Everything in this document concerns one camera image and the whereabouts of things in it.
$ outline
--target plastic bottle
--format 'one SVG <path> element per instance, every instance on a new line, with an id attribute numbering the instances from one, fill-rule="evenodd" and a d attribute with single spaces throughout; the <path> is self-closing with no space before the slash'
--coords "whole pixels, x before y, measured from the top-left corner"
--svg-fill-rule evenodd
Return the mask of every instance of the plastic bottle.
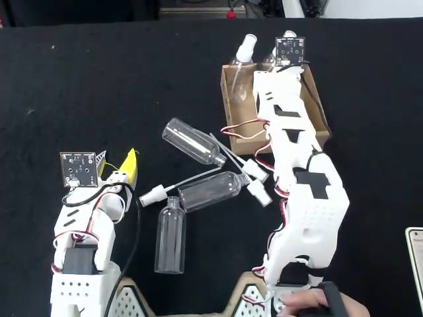
<path id="1" fill-rule="evenodd" d="M 222 172 L 178 189 L 182 206 L 187 213 L 219 201 L 235 197 L 249 182 L 244 175 Z"/>
<path id="2" fill-rule="evenodd" d="M 179 197 L 170 196 L 159 214 L 154 271 L 164 274 L 184 273 L 186 214 L 179 207 Z"/>
<path id="3" fill-rule="evenodd" d="M 287 30 L 284 33 L 284 38 L 296 38 L 297 34 Z M 272 50 L 272 52 L 266 56 L 266 58 L 262 62 L 262 71 L 272 71 L 276 64 L 276 48 Z"/>
<path id="4" fill-rule="evenodd" d="M 252 53 L 257 42 L 254 34 L 247 34 L 244 42 L 239 46 L 237 55 L 232 59 L 232 66 L 237 66 L 232 78 L 229 79 L 229 98 L 231 102 L 240 103 L 247 99 L 247 88 L 252 80 L 249 66 L 253 65 Z"/>
<path id="5" fill-rule="evenodd" d="M 162 138 L 202 164 L 222 166 L 226 162 L 216 142 L 178 118 L 173 118 L 166 125 Z"/>

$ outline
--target finger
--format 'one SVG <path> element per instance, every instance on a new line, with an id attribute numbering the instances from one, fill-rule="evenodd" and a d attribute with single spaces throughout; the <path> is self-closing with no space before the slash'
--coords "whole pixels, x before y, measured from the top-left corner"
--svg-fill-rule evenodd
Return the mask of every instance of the finger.
<path id="1" fill-rule="evenodd" d="M 322 289 L 307 289 L 283 294 L 281 300 L 286 306 L 318 307 L 320 304 L 328 306 Z"/>

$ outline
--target robotic arm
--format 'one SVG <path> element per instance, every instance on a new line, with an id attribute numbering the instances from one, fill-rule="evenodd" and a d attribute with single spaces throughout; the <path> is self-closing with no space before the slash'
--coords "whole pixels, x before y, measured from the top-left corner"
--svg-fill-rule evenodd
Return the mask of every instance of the robotic arm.
<path id="1" fill-rule="evenodd" d="M 274 155 L 276 189 L 284 193 L 284 222 L 268 242 L 260 267 L 275 291 L 282 270 L 299 256 L 307 262 L 308 286 L 323 279 L 336 250 L 339 226 L 349 206 L 342 180 L 316 140 L 316 131 L 300 98 L 300 67 L 254 73 L 258 118 L 266 121 L 266 138 Z"/>
<path id="2" fill-rule="evenodd" d="M 102 171 L 104 155 L 98 160 Z M 63 198 L 54 227 L 52 317 L 104 316 L 120 275 L 119 266 L 110 261 L 114 224 L 123 219 L 132 199 L 127 187 L 113 184 L 125 183 L 134 189 L 136 180 L 137 161 L 132 149 L 119 170 L 105 181 L 98 177 L 98 187 L 76 187 Z"/>

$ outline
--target black tablecloth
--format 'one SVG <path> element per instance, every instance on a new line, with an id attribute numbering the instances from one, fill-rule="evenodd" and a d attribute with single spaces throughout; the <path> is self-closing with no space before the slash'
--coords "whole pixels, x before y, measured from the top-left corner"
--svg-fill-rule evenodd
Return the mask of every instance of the black tablecloth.
<path id="1" fill-rule="evenodd" d="M 161 139 L 172 117 L 217 133 L 225 124 L 221 65 L 244 34 L 262 59 L 274 37 L 307 38 L 334 137 L 327 143 L 351 204 L 328 279 L 373 316 L 417 316 L 404 230 L 423 227 L 420 63 L 423 20 L 146 22 L 0 31 L 0 296 L 2 316 L 46 316 L 61 207 L 58 153 L 141 151 L 137 193 L 207 169 Z M 157 214 L 143 210 L 128 275 L 158 314 L 225 307 L 241 272 L 261 264 L 275 204 L 249 194 L 188 216 L 186 273 L 153 272 Z M 134 239 L 135 212 L 116 227 L 114 260 Z"/>

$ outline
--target cardboard box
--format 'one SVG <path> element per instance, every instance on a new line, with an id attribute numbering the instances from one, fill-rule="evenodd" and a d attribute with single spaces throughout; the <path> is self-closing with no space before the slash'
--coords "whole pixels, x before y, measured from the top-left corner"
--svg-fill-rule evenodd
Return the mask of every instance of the cardboard box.
<path id="1" fill-rule="evenodd" d="M 255 69 L 256 66 L 252 65 L 250 67 L 250 70 L 247 71 L 248 74 L 251 76 L 251 81 L 249 81 L 250 83 L 252 83 L 252 77 L 254 75 Z M 231 105 L 229 102 L 228 78 L 231 78 L 235 70 L 236 67 L 224 65 L 222 67 L 222 74 L 220 80 L 223 104 L 225 105 L 227 125 L 235 125 L 257 118 L 256 104 L 252 95 L 252 84 L 251 87 L 247 89 L 247 99 L 243 103 Z M 304 81 L 307 83 L 311 94 L 317 99 L 316 101 L 319 103 L 319 105 L 321 105 L 319 93 L 317 92 L 316 84 L 309 67 L 305 68 L 303 78 Z M 309 115 L 311 123 L 316 129 L 316 139 L 319 142 L 320 146 L 323 148 L 323 145 L 330 136 L 330 130 L 327 127 L 326 117 L 325 113 L 323 112 L 323 108 L 318 106 L 318 104 L 313 100 L 311 94 L 307 90 L 307 87 L 303 83 L 301 83 L 300 97 L 304 101 L 307 114 Z M 258 133 L 262 129 L 263 123 L 254 122 L 242 125 L 241 127 L 237 127 L 234 129 L 234 132 L 245 136 L 251 136 Z M 256 149 L 263 146 L 267 142 L 264 133 L 260 134 L 254 139 L 248 140 L 239 139 L 236 137 L 229 138 L 231 141 L 232 151 L 238 155 L 253 154 Z M 269 153 L 271 151 L 271 148 L 268 147 L 266 150 L 263 151 L 263 153 Z"/>

